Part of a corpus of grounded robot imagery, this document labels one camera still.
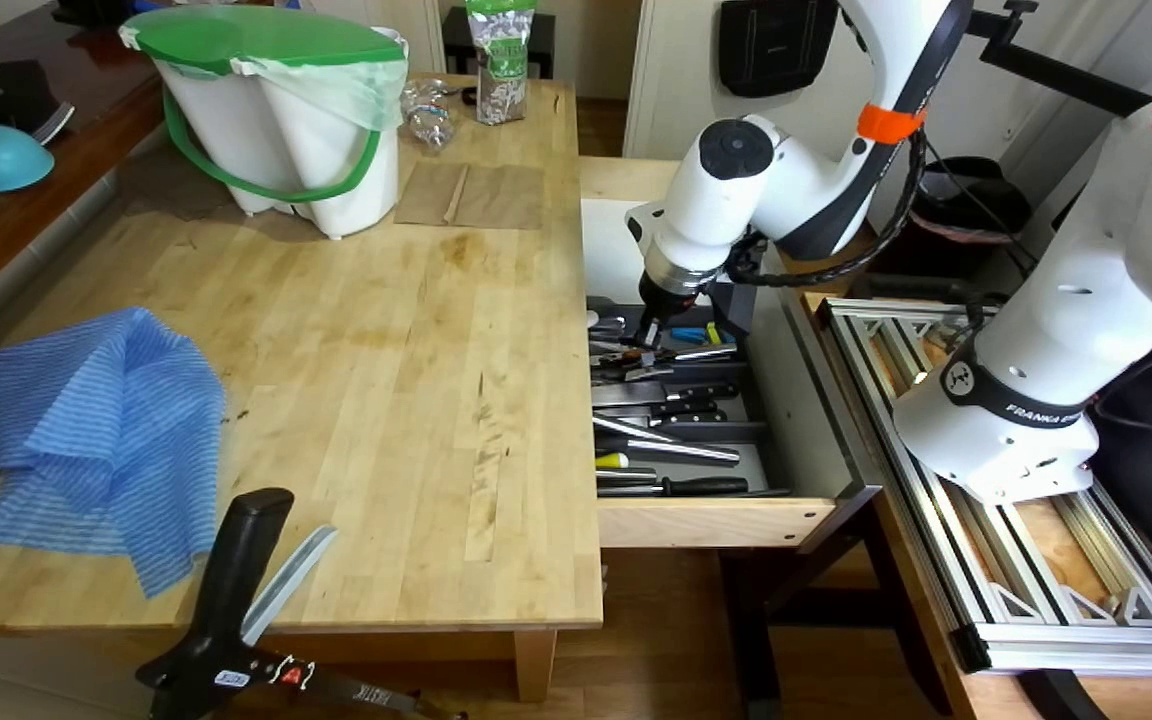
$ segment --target open drawer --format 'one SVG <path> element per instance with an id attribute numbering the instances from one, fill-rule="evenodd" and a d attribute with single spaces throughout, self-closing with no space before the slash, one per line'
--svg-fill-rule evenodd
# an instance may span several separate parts
<path id="1" fill-rule="evenodd" d="M 756 430 L 689 436 L 689 428 L 676 422 L 637 428 L 735 451 L 741 465 L 689 465 L 652 451 L 647 458 L 629 455 L 682 484 L 741 476 L 743 493 L 620 497 L 613 484 L 613 493 L 601 493 L 603 546 L 811 546 L 879 493 L 879 449 L 852 443 L 860 436 L 858 398 L 836 384 L 801 295 L 760 291 L 735 367 L 741 375 L 722 381 L 734 387 L 723 417 Z M 625 419 L 615 417 L 615 394 L 639 394 L 639 387 L 682 398 L 697 381 L 662 375 L 629 387 L 595 381 L 595 417 Z"/>

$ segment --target black cable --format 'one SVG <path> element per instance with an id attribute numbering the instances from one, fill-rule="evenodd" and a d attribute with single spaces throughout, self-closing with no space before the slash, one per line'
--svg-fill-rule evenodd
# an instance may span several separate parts
<path id="1" fill-rule="evenodd" d="M 1119 413 L 1104 408 L 1104 398 L 1091 405 L 1091 417 L 1104 419 L 1104 422 L 1116 422 L 1116 428 L 1152 430 L 1152 419 L 1119 417 Z"/>
<path id="2" fill-rule="evenodd" d="M 1012 231 L 1007 219 L 1000 213 L 992 213 L 974 185 L 964 185 L 962 175 L 944 173 L 944 181 L 967 196 L 1000 231 Z M 1039 263 L 1030 249 L 1022 244 L 1005 244 L 1005 257 L 1018 263 L 1022 278 Z"/>
<path id="3" fill-rule="evenodd" d="M 1005 8 L 1012 13 L 1012 21 L 1022 23 L 1026 13 L 1035 13 L 1035 0 L 1005 0 Z"/>
<path id="4" fill-rule="evenodd" d="M 836 278 L 846 278 L 846 275 L 852 275 L 852 271 L 863 271 L 885 249 L 894 249 L 894 244 L 899 238 L 923 168 L 929 168 L 929 137 L 917 132 L 917 137 L 907 139 L 907 173 L 906 173 L 906 189 L 899 189 L 895 213 L 894 213 L 890 226 L 879 231 L 879 238 L 878 238 L 863 257 L 839 261 L 839 263 L 821 268 L 821 271 L 780 271 L 780 275 L 765 275 L 765 271 L 730 268 L 730 275 L 734 275 L 735 283 L 765 283 L 765 288 L 816 288 L 816 283 L 836 283 Z"/>

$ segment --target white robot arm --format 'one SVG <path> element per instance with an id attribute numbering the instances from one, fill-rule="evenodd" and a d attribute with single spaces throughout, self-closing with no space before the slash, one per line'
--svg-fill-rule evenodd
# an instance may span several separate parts
<path id="1" fill-rule="evenodd" d="M 1084 405 L 1152 348 L 1152 103 L 1123 117 L 1039 268 L 941 373 L 895 398 L 923 472 L 986 504 L 1082 493 Z"/>
<path id="2" fill-rule="evenodd" d="M 657 343 L 662 315 L 693 309 L 750 226 L 792 257 L 836 257 L 858 235 L 894 146 L 919 128 L 962 48 L 974 0 L 839 0 L 839 13 L 878 66 L 852 142 L 821 156 L 760 117 L 709 122 L 668 196 L 631 213 L 647 309 L 639 343 Z"/>

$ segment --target table leg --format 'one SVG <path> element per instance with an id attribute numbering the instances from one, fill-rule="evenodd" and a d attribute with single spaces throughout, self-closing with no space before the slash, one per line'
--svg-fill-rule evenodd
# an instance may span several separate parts
<path id="1" fill-rule="evenodd" d="M 544 705 L 553 684 L 562 637 L 555 630 L 514 630 L 514 677 L 523 705 Z"/>
<path id="2" fill-rule="evenodd" d="M 879 577 L 878 593 L 809 587 L 858 545 L 869 546 Z M 743 720 L 783 715 L 768 623 L 895 627 L 911 679 L 937 713 L 950 713 L 937 664 L 917 630 L 911 600 L 906 597 L 894 546 L 879 532 L 878 504 L 863 504 L 811 551 L 722 551 L 722 567 Z"/>

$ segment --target wooden tabletop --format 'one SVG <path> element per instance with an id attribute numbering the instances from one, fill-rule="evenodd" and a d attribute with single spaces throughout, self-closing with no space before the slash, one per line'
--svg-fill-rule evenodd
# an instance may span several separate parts
<path id="1" fill-rule="evenodd" d="M 442 156 L 403 137 L 402 163 L 523 175 L 542 206 L 495 206 L 518 226 L 394 213 L 332 244 L 296 217 L 246 219 L 151 150 L 0 343 L 139 303 L 203 348 L 229 393 L 222 500 L 296 493 L 277 560 L 311 525 L 342 532 L 279 627 L 601 623 L 574 93 L 533 84 L 505 128 L 465 110 Z M 162 627 L 192 593 L 144 600 L 128 560 L 0 546 L 0 627 Z"/>

